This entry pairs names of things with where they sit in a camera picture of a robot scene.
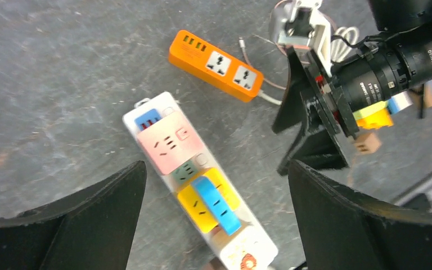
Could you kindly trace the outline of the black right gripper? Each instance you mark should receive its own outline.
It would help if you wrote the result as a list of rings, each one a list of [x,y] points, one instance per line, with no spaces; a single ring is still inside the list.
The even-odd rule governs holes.
[[[343,141],[359,132],[353,113],[408,88],[412,68],[403,53],[391,48],[353,56],[327,72],[314,51],[308,66],[292,47],[286,50],[289,73],[286,90],[272,131],[279,134],[301,124],[289,150],[277,167],[286,176],[292,161],[316,170],[350,166],[349,146]]]

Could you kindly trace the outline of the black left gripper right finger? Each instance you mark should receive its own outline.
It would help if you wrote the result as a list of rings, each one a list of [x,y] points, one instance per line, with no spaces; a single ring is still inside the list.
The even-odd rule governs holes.
[[[432,212],[378,200],[299,161],[288,179],[309,269],[432,269]]]

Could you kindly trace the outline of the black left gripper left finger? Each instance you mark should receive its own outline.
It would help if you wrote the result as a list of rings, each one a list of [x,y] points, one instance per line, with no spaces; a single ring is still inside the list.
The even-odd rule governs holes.
[[[146,177],[137,161],[52,203],[0,218],[0,269],[125,269]]]

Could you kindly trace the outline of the white cube adapter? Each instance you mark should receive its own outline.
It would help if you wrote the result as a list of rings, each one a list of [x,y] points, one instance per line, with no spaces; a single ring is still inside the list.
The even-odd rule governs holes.
[[[274,242],[260,228],[247,226],[233,234],[219,251],[227,269],[268,269],[278,254]]]

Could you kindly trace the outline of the yellow cube socket adapter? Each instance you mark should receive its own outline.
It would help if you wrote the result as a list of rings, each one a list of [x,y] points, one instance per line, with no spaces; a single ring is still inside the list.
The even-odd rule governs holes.
[[[177,200],[202,233],[209,233],[219,226],[232,235],[241,227],[235,214],[240,200],[217,168],[206,168],[197,173],[179,189]]]

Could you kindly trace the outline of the blue rounded adapter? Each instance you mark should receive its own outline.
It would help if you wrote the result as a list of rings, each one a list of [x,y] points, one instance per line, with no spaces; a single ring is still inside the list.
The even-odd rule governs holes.
[[[236,233],[241,222],[234,213],[238,207],[237,199],[227,197],[227,183],[221,177],[200,176],[191,183],[192,188],[199,197],[193,204],[195,211],[194,221],[203,233],[208,233],[219,226],[231,236]]]

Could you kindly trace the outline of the white multicolour power strip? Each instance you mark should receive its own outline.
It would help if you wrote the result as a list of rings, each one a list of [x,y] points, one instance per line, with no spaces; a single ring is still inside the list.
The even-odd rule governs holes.
[[[278,248],[169,92],[123,123],[226,269],[270,269]]]

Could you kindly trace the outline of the pink cube socket adapter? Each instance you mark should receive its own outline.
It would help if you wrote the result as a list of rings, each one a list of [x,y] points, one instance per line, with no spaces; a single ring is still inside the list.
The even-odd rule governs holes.
[[[137,142],[162,175],[170,174],[205,148],[181,111],[172,112],[138,133]]]

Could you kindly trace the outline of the small pink plug adapter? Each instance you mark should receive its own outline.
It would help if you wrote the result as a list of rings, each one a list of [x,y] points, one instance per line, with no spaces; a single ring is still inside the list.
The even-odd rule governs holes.
[[[218,259],[213,258],[201,267],[201,270],[227,270],[224,264]]]

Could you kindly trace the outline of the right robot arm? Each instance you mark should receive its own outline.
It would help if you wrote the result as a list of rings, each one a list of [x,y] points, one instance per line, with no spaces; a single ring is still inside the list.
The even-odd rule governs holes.
[[[270,35],[286,47],[289,78],[272,130],[300,124],[277,172],[293,161],[314,169],[349,166],[337,139],[359,131],[353,113],[432,80],[432,1],[369,1],[379,33],[352,44],[343,61],[330,55],[331,25],[320,1],[292,1],[271,14]]]

